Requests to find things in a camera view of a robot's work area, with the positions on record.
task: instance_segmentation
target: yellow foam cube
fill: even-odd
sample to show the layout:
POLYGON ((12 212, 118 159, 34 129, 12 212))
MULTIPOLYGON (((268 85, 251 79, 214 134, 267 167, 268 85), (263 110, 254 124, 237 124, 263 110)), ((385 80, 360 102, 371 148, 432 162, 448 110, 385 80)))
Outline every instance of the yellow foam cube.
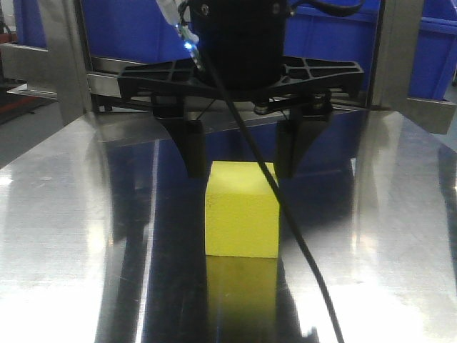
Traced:
MULTIPOLYGON (((273 164, 268 164, 274 174, 273 164)), ((278 256, 279 205, 255 162, 215 161, 206 188, 207 255, 278 256)))

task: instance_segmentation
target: blue storage container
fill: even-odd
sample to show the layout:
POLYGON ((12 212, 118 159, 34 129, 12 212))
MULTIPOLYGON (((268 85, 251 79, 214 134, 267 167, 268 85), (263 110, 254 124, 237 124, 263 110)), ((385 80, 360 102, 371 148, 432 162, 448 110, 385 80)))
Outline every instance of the blue storage container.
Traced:
MULTIPOLYGON (((356 0, 328 0, 350 5, 356 0)), ((410 95, 442 99, 457 64, 457 0, 426 0, 411 77, 410 95)), ((380 0, 334 18, 310 6, 288 21, 285 53, 318 59, 357 61, 368 86, 380 0)), ((186 58, 187 51, 166 24, 154 0, 83 0, 91 53, 152 63, 186 58)), ((36 0, 14 0, 20 44, 45 46, 36 0)))
POLYGON ((20 44, 44 48, 46 38, 36 0, 14 0, 17 39, 20 44))

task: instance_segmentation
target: stainless steel table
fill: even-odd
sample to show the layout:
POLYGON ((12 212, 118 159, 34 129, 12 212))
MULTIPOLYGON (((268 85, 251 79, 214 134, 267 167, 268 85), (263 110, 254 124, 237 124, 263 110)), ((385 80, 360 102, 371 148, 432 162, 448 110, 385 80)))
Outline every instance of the stainless steel table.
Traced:
MULTIPOLYGON (((206 121, 210 159, 252 160, 206 121)), ((285 223, 278 261, 206 258, 206 180, 149 116, 99 124, 0 170, 0 342, 335 342, 285 223)), ((272 159, 271 119, 251 125, 272 159)), ((457 342, 456 165, 400 114, 357 111, 281 181, 346 342, 457 342)))

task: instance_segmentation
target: metal pillar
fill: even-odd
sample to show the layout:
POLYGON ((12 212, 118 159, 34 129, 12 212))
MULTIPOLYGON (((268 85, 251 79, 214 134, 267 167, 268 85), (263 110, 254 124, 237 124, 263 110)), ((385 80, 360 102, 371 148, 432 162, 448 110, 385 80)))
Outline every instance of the metal pillar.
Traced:
POLYGON ((383 0, 367 107, 393 109, 427 131, 446 133, 456 110, 448 101, 409 98, 424 0, 383 0))
POLYGON ((62 120, 68 124, 93 111, 87 71, 91 59, 79 0, 39 0, 51 78, 62 120))

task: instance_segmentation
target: black motor housing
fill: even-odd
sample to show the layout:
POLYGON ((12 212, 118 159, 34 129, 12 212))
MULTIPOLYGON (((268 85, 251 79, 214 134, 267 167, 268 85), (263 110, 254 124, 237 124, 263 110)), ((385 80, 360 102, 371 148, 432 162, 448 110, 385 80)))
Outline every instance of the black motor housing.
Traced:
MULTIPOLYGON (((281 78, 286 0, 192 0, 193 32, 228 89, 256 89, 281 78)), ((212 85, 211 76, 198 78, 212 85)))

